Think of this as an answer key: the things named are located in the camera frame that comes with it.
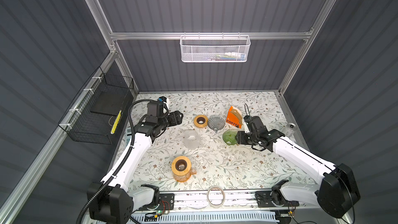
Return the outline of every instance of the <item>white floral surface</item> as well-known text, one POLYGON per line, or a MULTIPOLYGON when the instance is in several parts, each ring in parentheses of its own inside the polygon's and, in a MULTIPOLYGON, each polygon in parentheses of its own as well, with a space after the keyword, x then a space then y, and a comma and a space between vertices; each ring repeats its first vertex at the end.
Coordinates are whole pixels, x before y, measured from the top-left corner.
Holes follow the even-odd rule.
MULTIPOLYGON (((138 165, 129 185, 130 190, 141 184, 158 186, 161 191, 183 191, 207 190, 213 185, 224 189, 268 188, 282 179, 314 183, 300 168, 275 153, 268 150, 259 152, 244 145, 226 145, 222 134, 231 128, 238 130, 236 127, 226 124, 223 130, 215 133, 207 127, 197 128, 193 124, 194 117, 199 114, 218 114, 226 119, 230 106, 237 107, 245 116, 246 103, 251 115, 259 116, 269 130, 282 130, 286 119, 273 92, 139 94, 137 100, 156 100, 160 96, 169 98, 170 111, 179 110, 184 114, 183 122, 167 128, 155 140, 138 165), (184 132, 192 129, 199 133, 203 147, 190 150, 184 146, 184 132), (197 174, 184 183, 176 182, 171 170, 171 163, 178 156, 188 157, 197 170, 197 174)), ((137 104, 131 115, 133 123, 137 123, 146 112, 146 102, 137 104)), ((116 159, 125 147, 123 138, 116 159)))

